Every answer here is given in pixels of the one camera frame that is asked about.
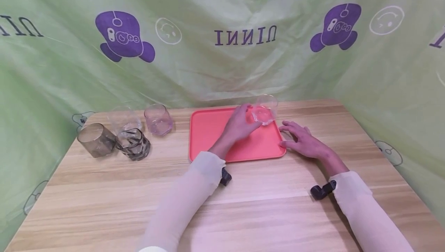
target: green backdrop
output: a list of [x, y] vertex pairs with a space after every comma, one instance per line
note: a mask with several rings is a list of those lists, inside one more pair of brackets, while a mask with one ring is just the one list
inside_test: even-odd
[[0, 0], [0, 248], [93, 112], [264, 93], [339, 99], [444, 224], [443, 4]]

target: wrist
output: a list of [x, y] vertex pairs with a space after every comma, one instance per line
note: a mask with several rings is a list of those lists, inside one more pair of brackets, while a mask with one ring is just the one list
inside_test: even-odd
[[209, 152], [217, 155], [220, 159], [225, 160], [227, 153], [235, 142], [223, 135], [213, 144]]
[[338, 156], [337, 153], [332, 150], [320, 156], [319, 160], [329, 177], [335, 176], [340, 173], [349, 172], [348, 167], [341, 160], [340, 156]]
[[341, 161], [340, 157], [331, 149], [326, 149], [317, 157], [321, 162]]

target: hand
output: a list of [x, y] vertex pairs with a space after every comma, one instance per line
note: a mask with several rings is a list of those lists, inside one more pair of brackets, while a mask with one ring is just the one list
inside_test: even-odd
[[312, 136], [311, 131], [307, 127], [301, 127], [297, 123], [290, 121], [283, 121], [283, 125], [279, 130], [281, 132], [290, 132], [295, 141], [282, 141], [280, 146], [316, 159], [324, 159], [334, 153], [330, 147]]
[[301, 127], [290, 121], [283, 121], [283, 125], [279, 130], [290, 132], [295, 141], [281, 141], [280, 146], [292, 149], [304, 156], [319, 159], [330, 177], [349, 171], [337, 153], [312, 136], [307, 127]]
[[235, 108], [224, 131], [216, 143], [209, 149], [209, 152], [219, 156], [220, 159], [224, 159], [235, 142], [248, 137], [254, 130], [261, 126], [261, 122], [247, 122], [246, 112], [249, 106], [248, 103], [244, 103]]
[[228, 120], [221, 137], [235, 143], [248, 137], [254, 130], [261, 126], [261, 122], [248, 123], [246, 120], [246, 112], [249, 109], [250, 104], [244, 103], [243, 105], [235, 108], [230, 119]]

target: drinking glass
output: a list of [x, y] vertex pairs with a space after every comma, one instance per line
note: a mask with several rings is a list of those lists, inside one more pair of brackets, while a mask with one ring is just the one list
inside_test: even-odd
[[147, 129], [155, 135], [166, 135], [172, 130], [173, 119], [164, 105], [156, 103], [144, 111]]
[[136, 112], [127, 105], [120, 105], [107, 113], [108, 121], [116, 135], [130, 129], [142, 130], [142, 123]]
[[150, 141], [140, 129], [121, 131], [117, 135], [117, 149], [132, 161], [140, 161], [150, 152]]
[[252, 116], [263, 126], [269, 125], [277, 117], [278, 100], [272, 95], [261, 95], [252, 109]]
[[84, 127], [77, 135], [77, 140], [94, 158], [111, 154], [116, 146], [116, 136], [101, 123]]

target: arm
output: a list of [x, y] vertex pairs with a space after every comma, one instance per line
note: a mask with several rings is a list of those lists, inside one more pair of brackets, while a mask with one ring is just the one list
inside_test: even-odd
[[225, 166], [223, 159], [232, 145], [261, 123], [248, 124], [249, 104], [235, 109], [226, 127], [208, 152], [201, 152], [162, 199], [145, 231], [140, 252], [175, 252], [181, 235], [200, 206], [213, 194]]
[[357, 173], [349, 171], [339, 156], [314, 138], [307, 127], [288, 121], [283, 124], [280, 130], [292, 133], [298, 140], [283, 141], [281, 145], [319, 159], [329, 181], [337, 182], [334, 196], [364, 252], [414, 252]]

